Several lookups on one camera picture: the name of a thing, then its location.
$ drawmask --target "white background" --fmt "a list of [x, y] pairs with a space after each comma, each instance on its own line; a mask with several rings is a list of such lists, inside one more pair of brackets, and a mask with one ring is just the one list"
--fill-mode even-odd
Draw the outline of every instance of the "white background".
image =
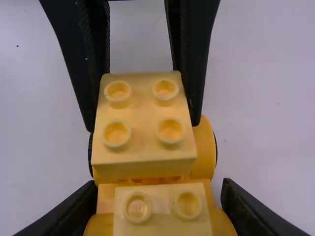
[[[111, 3], [112, 72], [172, 69], [163, 2]], [[312, 235], [314, 9], [314, 0], [222, 0], [203, 105], [218, 141], [217, 203], [230, 177]], [[37, 0], [0, 0], [0, 81], [0, 230], [9, 236], [91, 179], [89, 134]]]

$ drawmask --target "toy wheel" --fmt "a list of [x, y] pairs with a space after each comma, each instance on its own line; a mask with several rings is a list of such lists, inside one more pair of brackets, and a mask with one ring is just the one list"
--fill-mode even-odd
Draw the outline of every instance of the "toy wheel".
[[90, 138], [89, 138], [89, 149], [88, 149], [89, 170], [90, 170], [90, 174], [91, 174], [91, 176], [92, 176], [92, 178], [93, 178], [93, 169], [92, 169], [92, 165], [91, 165], [92, 142], [93, 142], [93, 133], [90, 134]]
[[217, 167], [217, 163], [218, 163], [218, 145], [217, 145], [217, 139], [216, 139], [216, 135], [215, 135], [214, 131], [213, 131], [213, 136], [215, 137], [215, 143], [216, 143], [216, 167]]

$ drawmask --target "yellow toy brick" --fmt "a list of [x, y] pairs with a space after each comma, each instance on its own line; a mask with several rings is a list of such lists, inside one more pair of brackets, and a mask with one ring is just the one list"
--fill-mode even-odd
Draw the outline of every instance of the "yellow toy brick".
[[116, 187], [113, 236], [212, 236], [202, 183]]
[[91, 164], [104, 181], [189, 175], [197, 150], [181, 74], [105, 74]]

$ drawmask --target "yellow plastic toy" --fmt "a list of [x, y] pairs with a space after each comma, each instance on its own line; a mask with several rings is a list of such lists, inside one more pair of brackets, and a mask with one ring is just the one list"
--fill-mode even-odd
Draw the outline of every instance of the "yellow plastic toy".
[[106, 182], [189, 175], [196, 157], [179, 72], [102, 77], [91, 163]]
[[215, 206], [215, 138], [192, 127], [178, 71], [105, 74], [92, 148], [96, 215], [85, 236], [236, 236]]

